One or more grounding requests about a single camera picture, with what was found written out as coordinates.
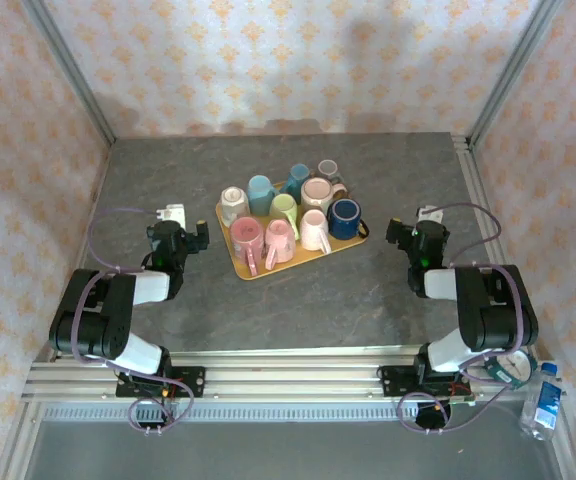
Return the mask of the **green dial clock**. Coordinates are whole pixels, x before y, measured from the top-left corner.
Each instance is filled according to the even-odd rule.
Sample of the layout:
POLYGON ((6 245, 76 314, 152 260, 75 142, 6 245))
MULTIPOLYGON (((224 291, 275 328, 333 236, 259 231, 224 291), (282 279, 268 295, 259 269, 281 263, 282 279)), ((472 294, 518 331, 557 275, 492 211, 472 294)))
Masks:
POLYGON ((513 390, 528 383, 536 367, 536 359, 523 349, 488 358, 484 362, 484 368, 493 380, 509 385, 513 390))

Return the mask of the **white faceted mug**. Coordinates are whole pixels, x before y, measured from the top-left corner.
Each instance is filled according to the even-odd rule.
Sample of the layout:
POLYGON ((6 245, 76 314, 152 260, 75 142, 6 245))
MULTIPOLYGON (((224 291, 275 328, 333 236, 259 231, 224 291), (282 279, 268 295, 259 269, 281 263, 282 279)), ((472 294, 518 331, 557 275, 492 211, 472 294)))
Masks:
POLYGON ((220 218, 225 227, 229 228, 238 218, 250 214, 248 198, 244 190, 230 186, 221 192, 220 218))

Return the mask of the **navy blue mug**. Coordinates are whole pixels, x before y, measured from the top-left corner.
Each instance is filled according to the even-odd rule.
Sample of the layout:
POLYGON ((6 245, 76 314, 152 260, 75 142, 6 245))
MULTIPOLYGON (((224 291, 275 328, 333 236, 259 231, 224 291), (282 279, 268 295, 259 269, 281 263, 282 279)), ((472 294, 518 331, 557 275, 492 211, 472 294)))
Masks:
POLYGON ((355 237, 365 239, 370 230, 362 219, 360 205, 352 199, 342 198, 334 201, 327 212, 329 234, 337 240, 351 240, 355 237))

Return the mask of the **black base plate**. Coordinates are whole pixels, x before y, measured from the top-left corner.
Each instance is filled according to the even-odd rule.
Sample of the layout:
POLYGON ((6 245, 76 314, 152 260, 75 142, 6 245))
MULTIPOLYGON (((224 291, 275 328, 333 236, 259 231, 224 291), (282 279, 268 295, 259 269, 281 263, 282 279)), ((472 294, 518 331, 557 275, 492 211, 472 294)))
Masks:
MULTIPOLYGON (((203 397, 206 369, 201 366, 172 366, 162 376, 184 383, 193 394, 203 397)), ((176 385, 161 383, 125 373, 117 374, 115 396, 119 398, 188 398, 187 392, 176 385)))
POLYGON ((414 366, 386 365, 377 370, 383 395, 403 397, 421 392, 439 398, 471 396, 472 390, 461 374, 434 372, 421 373, 414 366))

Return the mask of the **light green mug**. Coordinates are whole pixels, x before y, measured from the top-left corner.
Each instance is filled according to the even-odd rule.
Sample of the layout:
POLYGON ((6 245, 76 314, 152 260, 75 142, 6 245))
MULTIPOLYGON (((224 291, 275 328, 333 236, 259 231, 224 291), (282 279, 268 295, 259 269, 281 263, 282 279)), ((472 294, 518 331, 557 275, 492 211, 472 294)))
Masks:
POLYGON ((270 206, 269 215, 273 219, 286 220, 294 232, 295 239, 300 239, 298 204, 291 195, 282 193, 275 196, 270 206))

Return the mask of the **aluminium frame post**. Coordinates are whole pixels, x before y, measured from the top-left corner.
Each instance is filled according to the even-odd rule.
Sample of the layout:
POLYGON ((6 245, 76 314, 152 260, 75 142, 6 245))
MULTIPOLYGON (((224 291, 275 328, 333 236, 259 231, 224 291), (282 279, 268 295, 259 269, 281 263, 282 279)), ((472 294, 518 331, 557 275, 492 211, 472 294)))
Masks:
POLYGON ((21 2, 46 40, 53 57, 82 102, 92 124, 106 145, 112 146, 117 141, 117 137, 45 1, 21 0, 21 2))
POLYGON ((466 143, 471 151, 476 150, 481 144, 532 53, 541 42, 553 17, 563 3, 564 0, 538 0, 536 8, 519 36, 481 113, 472 126, 470 133, 466 136, 466 143))

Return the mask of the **grey mug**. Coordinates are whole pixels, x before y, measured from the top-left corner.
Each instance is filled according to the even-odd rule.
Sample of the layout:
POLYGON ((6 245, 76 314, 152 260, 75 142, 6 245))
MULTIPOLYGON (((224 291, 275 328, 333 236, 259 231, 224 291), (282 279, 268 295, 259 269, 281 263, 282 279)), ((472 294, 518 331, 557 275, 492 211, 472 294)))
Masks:
POLYGON ((344 183, 338 164, 331 159, 324 159, 318 163, 316 175, 328 180, 333 185, 344 183))

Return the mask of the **beige pink mug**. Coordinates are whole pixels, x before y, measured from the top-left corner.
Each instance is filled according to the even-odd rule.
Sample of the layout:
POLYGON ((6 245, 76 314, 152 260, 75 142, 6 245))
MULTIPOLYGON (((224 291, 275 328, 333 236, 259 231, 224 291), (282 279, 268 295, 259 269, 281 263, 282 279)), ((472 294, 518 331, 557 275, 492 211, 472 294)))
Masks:
POLYGON ((344 184, 333 184, 325 178, 313 177, 301 186, 301 205, 304 211, 315 209, 326 214, 334 201, 347 197, 348 190, 344 184))

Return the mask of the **clear water bottle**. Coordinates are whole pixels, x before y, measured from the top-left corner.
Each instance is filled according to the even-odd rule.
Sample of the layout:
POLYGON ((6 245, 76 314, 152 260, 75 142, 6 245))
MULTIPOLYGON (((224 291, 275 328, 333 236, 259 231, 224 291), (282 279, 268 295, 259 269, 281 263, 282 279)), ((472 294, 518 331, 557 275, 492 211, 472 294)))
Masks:
POLYGON ((562 397, 558 367, 544 362, 525 385, 525 399, 520 415, 522 431, 539 441, 554 435, 562 397))

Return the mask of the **pink mug with red base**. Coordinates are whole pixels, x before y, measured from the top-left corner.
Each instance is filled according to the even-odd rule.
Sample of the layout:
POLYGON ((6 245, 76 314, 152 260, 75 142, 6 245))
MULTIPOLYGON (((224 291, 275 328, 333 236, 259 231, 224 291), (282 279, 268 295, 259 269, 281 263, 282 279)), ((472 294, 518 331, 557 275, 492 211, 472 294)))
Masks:
POLYGON ((230 226, 234 257, 248 268, 252 277, 259 274, 263 264, 264 234, 262 224, 251 216, 240 217, 230 226))

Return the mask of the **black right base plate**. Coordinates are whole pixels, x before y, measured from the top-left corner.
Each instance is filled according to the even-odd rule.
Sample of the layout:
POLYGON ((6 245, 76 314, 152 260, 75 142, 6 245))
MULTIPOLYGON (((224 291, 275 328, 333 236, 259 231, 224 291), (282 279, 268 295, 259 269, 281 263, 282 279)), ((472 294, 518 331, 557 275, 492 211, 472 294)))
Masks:
POLYGON ((421 373, 414 366, 386 365, 377 370, 383 395, 403 397, 421 392, 439 398, 471 396, 472 390, 461 374, 434 372, 421 373))

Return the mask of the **yellow tray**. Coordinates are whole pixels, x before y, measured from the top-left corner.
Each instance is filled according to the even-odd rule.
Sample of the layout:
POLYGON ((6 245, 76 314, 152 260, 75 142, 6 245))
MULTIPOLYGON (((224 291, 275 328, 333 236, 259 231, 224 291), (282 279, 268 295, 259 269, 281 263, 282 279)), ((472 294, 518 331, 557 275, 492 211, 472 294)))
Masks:
MULTIPOLYGON (((283 183, 277 183, 277 184, 274 184, 274 186, 279 191, 279 194, 282 194, 280 192, 280 189, 283 186, 283 183)), ((224 234, 224 239, 226 241, 226 245, 227 245, 231 260, 233 262, 234 269, 235 269, 237 275, 239 276, 239 278, 241 278, 243 280, 255 280, 255 279, 261 278, 265 275, 277 273, 281 270, 291 268, 291 267, 294 267, 294 266, 297 266, 297 265, 300 265, 300 264, 303 264, 303 263, 306 263, 306 262, 312 261, 314 259, 321 258, 321 257, 325 256, 325 254, 323 254, 321 252, 314 252, 314 251, 305 250, 301 246, 301 241, 299 239, 299 240, 296 240, 296 253, 295 253, 294 258, 291 261, 286 262, 286 263, 277 264, 273 270, 267 270, 265 268, 265 260, 266 260, 266 252, 267 252, 266 244, 265 244, 264 255, 263 255, 263 264, 260 267, 259 274, 257 276, 252 277, 249 274, 248 268, 234 257, 234 251, 233 251, 233 247, 232 247, 231 240, 230 240, 230 227, 229 228, 225 227, 221 221, 221 218, 220 218, 221 208, 220 208, 219 202, 216 205, 216 214, 217 214, 217 217, 219 220, 221 230, 224 234)), ((300 222, 301 222, 302 216, 305 212, 306 211, 303 210, 301 203, 298 204, 299 233, 300 233, 300 222)), ((266 231, 266 228, 269 225, 269 223, 272 220, 275 220, 269 214, 267 216, 264 216, 264 217, 257 217, 257 216, 253 216, 250 213, 248 216, 251 216, 251 217, 257 219, 262 224, 265 231, 266 231)), ((365 241, 365 239, 360 239, 359 237, 355 237, 354 239, 346 240, 346 241, 337 240, 329 234, 329 230, 328 230, 328 240, 329 240, 331 248, 332 248, 332 252, 330 254, 337 253, 337 252, 342 251, 344 249, 357 246, 357 245, 363 243, 365 241)))

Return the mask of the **light blue mug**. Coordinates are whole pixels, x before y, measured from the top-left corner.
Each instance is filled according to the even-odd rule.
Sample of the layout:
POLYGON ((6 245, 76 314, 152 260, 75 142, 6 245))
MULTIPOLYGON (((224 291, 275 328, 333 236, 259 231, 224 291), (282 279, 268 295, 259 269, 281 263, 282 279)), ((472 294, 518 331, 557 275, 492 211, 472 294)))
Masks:
POLYGON ((247 185, 247 197, 250 213, 257 217, 267 216, 272 201, 278 194, 279 191, 266 176, 253 176, 247 185))

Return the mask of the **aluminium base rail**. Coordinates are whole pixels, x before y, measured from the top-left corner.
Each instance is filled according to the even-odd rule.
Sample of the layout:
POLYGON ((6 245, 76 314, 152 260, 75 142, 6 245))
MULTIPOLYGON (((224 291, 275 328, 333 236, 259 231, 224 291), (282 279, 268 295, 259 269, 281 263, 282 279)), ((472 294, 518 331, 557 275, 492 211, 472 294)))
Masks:
MULTIPOLYGON (((413 363, 419 347, 373 346, 173 353, 175 366, 203 366, 204 403, 217 401, 320 403, 381 402, 377 369, 413 363)), ((99 365, 65 356, 32 364, 22 399, 27 402, 116 402, 117 378, 99 365)))

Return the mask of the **plain pink mug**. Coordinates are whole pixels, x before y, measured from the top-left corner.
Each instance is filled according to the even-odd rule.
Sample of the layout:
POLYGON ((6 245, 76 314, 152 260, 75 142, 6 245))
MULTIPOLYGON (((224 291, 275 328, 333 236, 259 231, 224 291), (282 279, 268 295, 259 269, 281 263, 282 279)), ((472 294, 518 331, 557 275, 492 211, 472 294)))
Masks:
POLYGON ((272 220, 265 231, 265 244, 267 270, 291 261, 296 253, 296 238, 291 224, 287 220, 272 220))

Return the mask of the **teal mug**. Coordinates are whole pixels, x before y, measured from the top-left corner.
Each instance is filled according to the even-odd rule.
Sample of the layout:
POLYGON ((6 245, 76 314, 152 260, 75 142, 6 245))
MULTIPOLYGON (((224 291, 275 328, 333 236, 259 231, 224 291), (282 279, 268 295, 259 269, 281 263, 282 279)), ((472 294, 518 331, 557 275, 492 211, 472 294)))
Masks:
POLYGON ((310 178, 311 170, 299 163, 291 167, 289 177, 280 189, 281 193, 290 195, 297 204, 301 203, 301 187, 310 178))

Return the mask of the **white speckled mug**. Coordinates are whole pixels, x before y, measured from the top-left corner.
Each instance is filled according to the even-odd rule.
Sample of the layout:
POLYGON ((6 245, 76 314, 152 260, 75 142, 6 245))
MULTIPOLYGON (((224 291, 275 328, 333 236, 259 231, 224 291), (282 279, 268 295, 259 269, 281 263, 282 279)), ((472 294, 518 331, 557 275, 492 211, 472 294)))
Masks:
POLYGON ((324 213, 318 209, 306 211, 300 222, 301 246, 307 251, 321 252, 328 255, 332 252, 328 240, 328 222, 324 213))

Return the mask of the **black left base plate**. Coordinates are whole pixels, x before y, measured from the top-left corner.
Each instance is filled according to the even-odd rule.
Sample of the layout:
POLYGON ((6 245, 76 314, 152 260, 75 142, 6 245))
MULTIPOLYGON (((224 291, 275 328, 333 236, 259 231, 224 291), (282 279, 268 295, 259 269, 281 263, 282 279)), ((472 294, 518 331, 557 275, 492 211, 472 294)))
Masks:
MULTIPOLYGON (((184 383, 193 394, 203 397, 206 369, 201 366, 172 366, 162 376, 184 383)), ((161 383, 125 373, 117 374, 115 396, 119 398, 188 398, 187 392, 176 385, 161 383)))

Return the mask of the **aluminium side rail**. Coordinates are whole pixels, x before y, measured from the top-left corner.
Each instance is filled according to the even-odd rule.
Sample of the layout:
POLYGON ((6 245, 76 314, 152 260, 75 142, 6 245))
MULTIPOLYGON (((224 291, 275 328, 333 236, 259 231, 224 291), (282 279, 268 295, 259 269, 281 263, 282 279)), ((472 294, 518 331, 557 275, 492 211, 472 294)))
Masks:
POLYGON ((514 352, 533 344, 538 322, 518 268, 503 265, 502 227, 492 213, 474 154, 462 137, 453 139, 482 238, 460 247, 450 263, 466 290, 460 298, 460 328, 475 351, 514 352))

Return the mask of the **grey metal panel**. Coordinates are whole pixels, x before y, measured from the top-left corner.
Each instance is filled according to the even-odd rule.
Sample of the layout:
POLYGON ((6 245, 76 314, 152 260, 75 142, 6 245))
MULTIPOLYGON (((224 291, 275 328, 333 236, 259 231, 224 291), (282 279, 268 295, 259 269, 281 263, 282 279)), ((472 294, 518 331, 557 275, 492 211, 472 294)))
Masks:
POLYGON ((120 423, 46 422, 26 480, 561 480, 549 445, 495 410, 422 436, 389 423, 186 424, 146 437, 120 423))

